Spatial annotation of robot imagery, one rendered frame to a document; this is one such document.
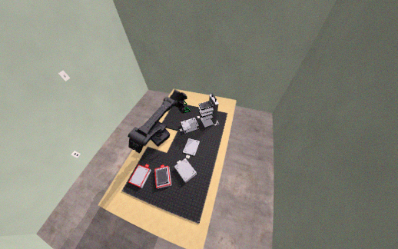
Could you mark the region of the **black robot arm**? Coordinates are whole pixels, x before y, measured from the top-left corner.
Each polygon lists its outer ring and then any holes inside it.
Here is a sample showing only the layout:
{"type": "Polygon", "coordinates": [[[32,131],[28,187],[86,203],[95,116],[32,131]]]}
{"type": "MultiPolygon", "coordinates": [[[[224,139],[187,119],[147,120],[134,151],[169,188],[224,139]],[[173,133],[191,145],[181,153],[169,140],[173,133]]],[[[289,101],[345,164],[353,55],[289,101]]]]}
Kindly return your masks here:
{"type": "Polygon", "coordinates": [[[183,100],[187,96],[183,92],[174,90],[173,94],[164,98],[162,106],[149,118],[149,120],[140,128],[134,127],[128,134],[129,148],[135,150],[139,154],[142,148],[155,136],[156,139],[162,139],[162,135],[167,125],[159,122],[160,118],[175,105],[182,106],[183,100]],[[169,103],[170,102],[170,103],[169,103]],[[152,129],[153,128],[153,129],[152,129]],[[160,136],[160,137],[159,137],[160,136]],[[135,146],[135,147],[134,147],[135,146]]]}

